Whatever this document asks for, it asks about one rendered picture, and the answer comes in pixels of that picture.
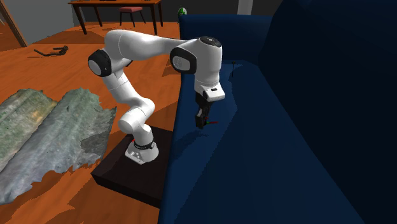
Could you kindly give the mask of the dark blue sofa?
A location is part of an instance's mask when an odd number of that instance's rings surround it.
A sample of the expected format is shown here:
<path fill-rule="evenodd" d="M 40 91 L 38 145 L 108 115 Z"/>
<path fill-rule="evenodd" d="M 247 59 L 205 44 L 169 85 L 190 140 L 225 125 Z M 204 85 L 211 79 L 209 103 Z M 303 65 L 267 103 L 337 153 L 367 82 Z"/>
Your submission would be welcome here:
<path fill-rule="evenodd" d="M 197 129 L 182 75 L 158 224 L 397 224 L 397 0 L 282 0 L 179 29 L 221 42 L 226 97 Z"/>

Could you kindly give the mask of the dark robot stand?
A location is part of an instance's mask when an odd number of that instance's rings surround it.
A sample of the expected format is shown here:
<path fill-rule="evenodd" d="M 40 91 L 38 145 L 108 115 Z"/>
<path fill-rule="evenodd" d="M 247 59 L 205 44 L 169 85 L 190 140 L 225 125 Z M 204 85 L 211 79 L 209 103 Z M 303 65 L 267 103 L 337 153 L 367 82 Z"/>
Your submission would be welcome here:
<path fill-rule="evenodd" d="M 127 134 L 91 172 L 91 175 L 100 186 L 159 208 L 172 132 L 158 127 L 153 127 L 152 131 L 160 150 L 154 161 L 139 165 L 127 158 L 125 151 L 134 138 L 133 135 Z"/>

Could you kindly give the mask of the pink cushioned stool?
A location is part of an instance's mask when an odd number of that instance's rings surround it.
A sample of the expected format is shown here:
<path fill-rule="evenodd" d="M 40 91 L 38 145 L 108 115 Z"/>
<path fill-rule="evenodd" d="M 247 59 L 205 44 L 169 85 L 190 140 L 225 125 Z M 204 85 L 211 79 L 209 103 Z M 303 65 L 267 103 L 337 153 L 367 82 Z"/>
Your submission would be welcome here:
<path fill-rule="evenodd" d="M 134 20 L 134 13 L 139 13 L 143 22 L 145 23 L 145 19 L 143 17 L 143 13 L 142 13 L 143 7 L 130 7 L 130 6 L 125 6 L 125 7 L 121 7 L 119 8 L 119 14 L 120 14 L 120 25 L 122 25 L 123 22 L 123 14 L 129 14 L 130 15 L 130 19 L 131 22 L 133 24 L 133 27 L 135 27 L 135 20 Z"/>

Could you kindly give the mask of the brown wooden table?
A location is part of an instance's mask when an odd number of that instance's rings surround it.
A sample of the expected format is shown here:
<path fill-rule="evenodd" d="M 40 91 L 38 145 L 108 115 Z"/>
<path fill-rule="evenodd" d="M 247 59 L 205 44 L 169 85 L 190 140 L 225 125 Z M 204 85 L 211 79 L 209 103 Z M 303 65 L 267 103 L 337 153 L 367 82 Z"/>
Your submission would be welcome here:
<path fill-rule="evenodd" d="M 71 1 L 69 4 L 74 9 L 74 12 L 78 18 L 78 21 L 80 23 L 84 35 L 87 35 L 87 30 L 80 10 L 81 7 L 92 7 L 95 11 L 98 23 L 101 27 L 102 27 L 102 21 L 99 15 L 98 7 L 126 7 L 126 6 L 143 7 L 143 8 L 149 7 L 151 11 L 154 34 L 157 35 L 158 31 L 157 31 L 155 6 L 158 6 L 160 25 L 163 26 L 162 0 L 89 0 L 89 1 L 77 0 L 77 1 Z"/>

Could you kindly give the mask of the grey green rug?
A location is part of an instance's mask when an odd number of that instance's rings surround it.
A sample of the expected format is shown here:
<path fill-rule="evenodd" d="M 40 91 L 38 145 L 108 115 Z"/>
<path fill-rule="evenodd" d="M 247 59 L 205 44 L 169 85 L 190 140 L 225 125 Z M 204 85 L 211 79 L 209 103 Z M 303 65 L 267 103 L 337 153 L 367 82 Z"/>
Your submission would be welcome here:
<path fill-rule="evenodd" d="M 102 108 L 89 90 L 68 91 L 0 171 L 0 205 L 29 191 L 47 172 L 64 173 L 102 159 L 116 111 Z"/>

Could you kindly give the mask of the dark curved floor object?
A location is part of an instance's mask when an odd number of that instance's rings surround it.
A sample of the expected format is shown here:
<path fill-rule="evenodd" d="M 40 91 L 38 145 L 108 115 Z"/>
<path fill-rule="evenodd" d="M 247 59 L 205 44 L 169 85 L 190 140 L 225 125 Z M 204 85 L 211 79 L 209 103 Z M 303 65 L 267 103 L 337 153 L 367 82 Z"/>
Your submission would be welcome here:
<path fill-rule="evenodd" d="M 36 53 L 38 53 L 38 54 L 44 56 L 44 57 L 51 57 L 51 56 L 65 55 L 66 52 L 68 51 L 68 49 L 69 49 L 69 47 L 68 47 L 67 45 L 64 45 L 63 47 L 56 47 L 56 48 L 53 48 L 53 51 L 50 52 L 50 53 L 43 53 L 43 52 L 40 52 L 40 51 L 37 50 L 37 49 L 34 49 L 34 51 L 35 51 Z"/>

